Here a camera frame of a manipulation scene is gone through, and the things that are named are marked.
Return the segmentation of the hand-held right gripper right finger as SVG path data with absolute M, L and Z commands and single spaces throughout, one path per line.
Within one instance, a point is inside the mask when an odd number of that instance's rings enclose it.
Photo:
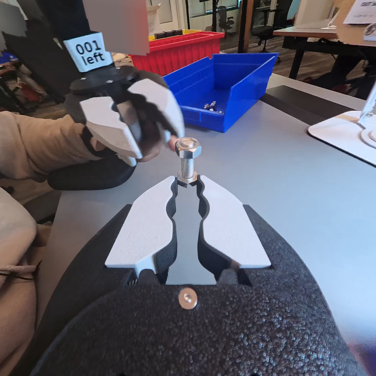
M 272 263 L 242 202 L 207 176 L 197 178 L 201 216 L 198 259 L 214 276 L 226 269 L 269 268 Z

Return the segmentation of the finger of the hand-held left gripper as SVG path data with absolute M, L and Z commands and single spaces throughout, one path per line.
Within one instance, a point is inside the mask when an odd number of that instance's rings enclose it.
M 110 148 L 130 167 L 143 157 L 137 138 L 122 120 L 110 96 L 92 97 L 79 103 L 86 118 L 86 126 L 96 140 Z
M 145 113 L 147 120 L 160 124 L 163 130 L 177 138 L 185 136 L 181 108 L 166 85 L 144 78 L 134 82 L 127 92 L 132 104 Z

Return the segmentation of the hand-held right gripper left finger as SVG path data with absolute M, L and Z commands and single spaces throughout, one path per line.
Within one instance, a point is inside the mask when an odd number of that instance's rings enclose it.
M 176 259 L 177 179 L 169 176 L 142 193 L 129 213 L 106 259 L 107 268 L 150 269 L 164 273 Z

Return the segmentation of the large silver hex bolt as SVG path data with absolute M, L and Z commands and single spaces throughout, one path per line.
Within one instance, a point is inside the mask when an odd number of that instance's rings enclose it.
M 175 144 L 175 151 L 181 159 L 181 172 L 183 177 L 192 178 L 194 170 L 194 159 L 201 154 L 200 142 L 191 137 L 180 138 Z

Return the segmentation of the large silver hex nut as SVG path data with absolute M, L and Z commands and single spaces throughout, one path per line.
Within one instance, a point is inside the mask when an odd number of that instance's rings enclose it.
M 192 178 L 183 177 L 182 172 L 179 171 L 177 174 L 177 184 L 187 188 L 188 186 L 195 186 L 197 184 L 197 173 L 193 172 Z

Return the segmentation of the blue plastic bin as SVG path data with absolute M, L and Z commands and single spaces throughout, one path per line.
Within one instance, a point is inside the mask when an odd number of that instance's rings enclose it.
M 213 54 L 163 79 L 185 124 L 225 133 L 264 94 L 278 53 Z M 217 112 L 204 110 L 216 101 Z

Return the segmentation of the white tablet stand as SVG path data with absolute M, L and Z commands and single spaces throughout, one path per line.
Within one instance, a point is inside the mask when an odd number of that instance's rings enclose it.
M 308 134 L 376 166 L 376 84 L 362 111 L 348 111 L 308 127 Z

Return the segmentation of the person's left forearm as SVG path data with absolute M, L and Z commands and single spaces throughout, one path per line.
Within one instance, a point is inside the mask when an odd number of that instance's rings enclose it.
M 60 168 L 114 154 L 70 115 L 51 120 L 0 113 L 1 178 L 42 182 Z

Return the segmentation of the person's left hand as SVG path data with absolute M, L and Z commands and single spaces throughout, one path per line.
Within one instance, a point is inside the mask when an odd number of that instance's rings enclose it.
M 161 152 L 162 148 L 168 148 L 175 152 L 175 144 L 179 140 L 175 135 L 171 135 L 167 143 L 163 142 L 161 138 L 154 138 L 141 142 L 140 148 L 143 151 L 143 157 L 136 159 L 138 163 L 149 162 L 155 159 Z

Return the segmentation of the red plastic bin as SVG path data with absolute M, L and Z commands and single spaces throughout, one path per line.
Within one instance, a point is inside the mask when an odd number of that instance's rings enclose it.
M 149 53 L 131 54 L 130 58 L 137 69 L 165 76 L 200 59 L 219 54 L 220 40 L 224 36 L 221 32 L 183 30 L 182 35 L 149 40 Z

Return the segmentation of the black office chair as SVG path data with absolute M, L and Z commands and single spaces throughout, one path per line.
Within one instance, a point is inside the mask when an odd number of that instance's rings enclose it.
M 275 9 L 256 9 L 256 12 L 263 13 L 264 24 L 262 26 L 254 27 L 251 30 L 251 35 L 258 37 L 258 46 L 263 44 L 263 49 L 260 51 L 260 53 L 268 53 L 266 50 L 267 41 L 274 38 L 274 31 L 287 27 L 288 12 L 292 2 L 292 0 L 280 0 L 277 1 Z M 271 26 L 267 25 L 270 13 L 274 15 L 274 21 Z

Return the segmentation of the person's beige hoodie torso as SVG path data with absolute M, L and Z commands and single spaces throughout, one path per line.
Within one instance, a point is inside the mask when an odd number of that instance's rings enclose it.
M 0 266 L 28 265 L 26 253 L 37 233 L 35 220 L 1 189 Z M 0 278 L 0 372 L 9 375 L 34 335 L 36 288 L 34 280 Z

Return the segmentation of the wooden desk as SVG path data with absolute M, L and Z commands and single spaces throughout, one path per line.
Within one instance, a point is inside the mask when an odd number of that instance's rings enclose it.
M 293 26 L 273 32 L 273 36 L 284 37 L 282 47 L 295 50 L 295 56 L 289 78 L 296 79 L 305 52 L 317 52 L 330 55 L 354 56 L 361 60 L 376 58 L 375 46 L 351 45 L 339 41 L 334 30 L 322 30 L 320 27 L 301 28 Z

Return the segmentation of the white instruction sheet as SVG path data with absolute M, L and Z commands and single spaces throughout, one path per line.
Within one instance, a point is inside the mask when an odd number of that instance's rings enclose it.
M 369 25 L 376 22 L 376 1 L 356 0 L 351 6 L 343 24 Z

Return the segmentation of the beige hoodie drawstring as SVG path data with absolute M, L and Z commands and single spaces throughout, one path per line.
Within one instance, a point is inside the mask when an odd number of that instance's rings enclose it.
M 0 267 L 0 275 L 6 278 L 19 280 L 34 280 L 34 276 L 38 272 L 38 269 L 39 265 L 4 265 Z

